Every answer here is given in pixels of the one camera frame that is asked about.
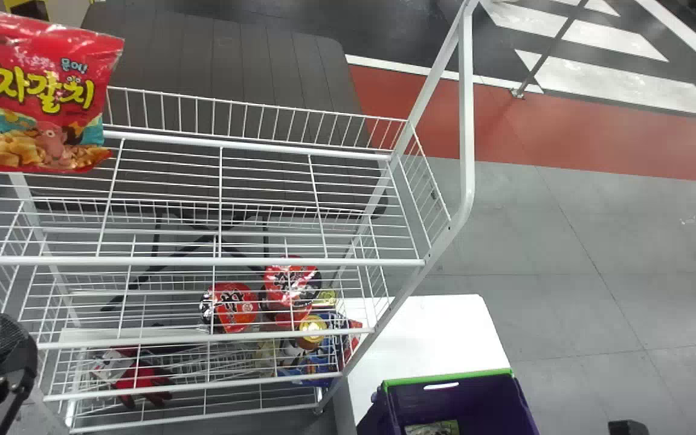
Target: green rim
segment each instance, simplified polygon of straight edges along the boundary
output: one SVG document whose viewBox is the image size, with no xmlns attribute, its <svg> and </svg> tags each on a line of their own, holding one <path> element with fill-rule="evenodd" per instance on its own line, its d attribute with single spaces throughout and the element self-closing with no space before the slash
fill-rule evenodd
<svg viewBox="0 0 696 435">
<path fill-rule="evenodd" d="M 447 375 L 418 376 L 417 378 L 398 378 L 383 381 L 383 391 L 388 393 L 389 386 L 431 384 L 455 381 L 457 379 L 481 378 L 484 376 L 511 375 L 514 376 L 512 369 L 481 370 L 480 372 L 450 373 Z"/>
</svg>

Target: white floor stripe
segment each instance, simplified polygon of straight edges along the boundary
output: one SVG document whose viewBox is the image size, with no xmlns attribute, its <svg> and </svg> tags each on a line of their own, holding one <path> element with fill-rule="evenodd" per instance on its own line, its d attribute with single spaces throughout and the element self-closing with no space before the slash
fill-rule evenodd
<svg viewBox="0 0 696 435">
<path fill-rule="evenodd" d="M 399 71 L 401 73 L 416 74 L 419 76 L 428 76 L 428 72 L 431 68 L 425 66 L 411 65 L 409 63 L 391 62 L 389 60 L 373 59 L 371 57 L 361 57 L 354 56 L 353 54 L 346 54 L 346 60 L 350 65 L 359 66 L 369 66 L 370 68 L 379 69 L 389 69 L 389 71 Z M 442 74 L 442 78 L 445 80 L 458 80 L 458 73 L 454 71 L 445 71 Z M 513 80 L 505 80 L 495 77 L 486 77 L 474 74 L 472 77 L 474 83 L 481 83 L 481 85 L 498 86 L 498 88 L 513 89 L 520 85 L 519 82 L 514 82 Z M 528 85 L 525 88 L 526 92 L 531 92 L 534 94 L 543 94 L 544 91 L 537 85 Z"/>
<path fill-rule="evenodd" d="M 668 27 L 671 32 L 675 33 L 679 39 L 696 51 L 696 33 L 691 28 L 687 27 L 682 20 L 674 16 L 665 6 L 657 3 L 656 0 L 635 0 L 644 9 L 649 11 L 656 19 L 660 20 L 665 27 Z"/>
<path fill-rule="evenodd" d="M 481 3 L 496 25 L 512 30 L 552 37 L 566 22 L 566 17 L 549 12 L 536 11 L 504 2 Z M 563 35 L 563 39 L 605 50 L 668 61 L 640 34 L 607 25 L 576 20 L 568 32 Z"/>
<path fill-rule="evenodd" d="M 538 53 L 515 50 L 531 69 Z M 536 74 L 544 89 L 696 113 L 696 86 L 661 77 L 549 57 Z"/>
<path fill-rule="evenodd" d="M 579 0 L 552 0 L 552 2 L 566 3 L 566 5 L 576 6 L 577 3 L 579 3 Z M 604 14 L 609 14 L 610 16 L 619 16 L 619 14 L 604 0 L 589 0 L 589 2 L 585 5 L 585 9 L 602 12 Z"/>
</svg>

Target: cartoon octopus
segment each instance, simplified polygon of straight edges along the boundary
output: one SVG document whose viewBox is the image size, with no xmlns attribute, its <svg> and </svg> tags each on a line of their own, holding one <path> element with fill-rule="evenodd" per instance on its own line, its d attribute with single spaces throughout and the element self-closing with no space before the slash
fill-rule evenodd
<svg viewBox="0 0 696 435">
<path fill-rule="evenodd" d="M 39 135 L 35 138 L 36 146 L 45 151 L 44 163 L 54 166 L 69 166 L 71 152 L 63 145 L 67 139 L 66 132 L 50 121 L 37 122 L 36 129 L 39 131 Z"/>
</svg>

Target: grocery item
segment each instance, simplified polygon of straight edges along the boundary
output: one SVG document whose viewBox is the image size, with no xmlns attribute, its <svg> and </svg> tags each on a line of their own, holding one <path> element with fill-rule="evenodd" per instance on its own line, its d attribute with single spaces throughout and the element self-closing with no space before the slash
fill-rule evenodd
<svg viewBox="0 0 696 435">
<path fill-rule="evenodd" d="M 313 300 L 313 306 L 335 306 L 337 305 L 337 293 L 333 289 L 321 289 L 318 296 Z"/>
<path fill-rule="evenodd" d="M 326 329 L 326 322 L 319 316 L 307 316 L 302 319 L 299 326 L 299 330 L 301 331 L 321 331 Z M 323 340 L 323 335 L 307 335 L 296 338 L 297 345 L 307 350 L 307 352 L 318 349 Z"/>
<path fill-rule="evenodd" d="M 404 427 L 406 435 L 459 435 L 458 422 L 454 419 L 428 424 L 411 424 Z"/>
<path fill-rule="evenodd" d="M 271 308 L 304 309 L 311 306 L 321 289 L 321 272 L 314 265 L 269 265 L 263 281 Z"/>
<path fill-rule="evenodd" d="M 169 378 L 172 373 L 143 361 L 138 357 L 138 349 L 108 349 L 96 355 L 94 360 L 91 374 L 114 389 L 173 385 Z M 142 396 L 156 407 L 163 407 L 165 401 L 172 398 L 167 391 L 143 393 Z M 133 410 L 136 407 L 133 396 L 123 394 L 118 398 L 126 408 Z"/>
<path fill-rule="evenodd" d="M 324 311 L 319 313 L 318 316 L 308 316 L 306 319 L 303 319 L 300 324 L 302 325 L 306 322 L 310 322 L 310 317 L 318 317 L 328 330 L 362 327 L 361 322 L 350 320 L 336 311 Z M 316 324 L 316 327 L 321 327 L 315 320 L 312 324 Z M 278 376 L 336 372 L 345 368 L 345 363 L 348 362 L 358 345 L 359 336 L 354 334 L 327 335 L 321 340 L 318 347 L 311 352 L 302 353 L 296 358 L 283 358 L 283 361 L 277 360 L 276 372 L 278 372 Z M 285 342 L 282 343 L 282 347 L 286 346 L 294 347 Z M 284 355 L 284 352 L 285 351 L 281 349 L 280 355 Z M 332 380 L 331 378 L 307 379 L 304 381 L 295 381 L 295 383 L 300 385 L 329 387 Z"/>
<path fill-rule="evenodd" d="M 0 12 L 0 171 L 81 173 L 111 156 L 102 112 L 122 46 Z"/>
<path fill-rule="evenodd" d="M 257 292 L 243 283 L 216 283 L 201 298 L 201 319 L 217 332 L 238 333 L 256 323 Z"/>
<path fill-rule="evenodd" d="M 320 292 L 321 272 L 312 265 L 269 265 L 263 282 L 268 316 L 279 329 L 297 330 Z"/>
</svg>

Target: bin handle hole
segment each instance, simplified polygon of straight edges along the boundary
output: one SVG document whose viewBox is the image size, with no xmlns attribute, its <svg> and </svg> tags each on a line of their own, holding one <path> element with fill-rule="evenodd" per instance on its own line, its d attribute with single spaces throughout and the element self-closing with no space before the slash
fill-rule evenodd
<svg viewBox="0 0 696 435">
<path fill-rule="evenodd" d="M 448 382 L 448 383 L 446 383 L 446 384 L 431 384 L 431 385 L 426 385 L 425 387 L 423 387 L 423 389 L 425 389 L 425 390 L 428 391 L 428 390 L 431 390 L 431 389 L 453 388 L 453 387 L 457 387 L 457 386 L 458 386 L 458 382 Z"/>
</svg>

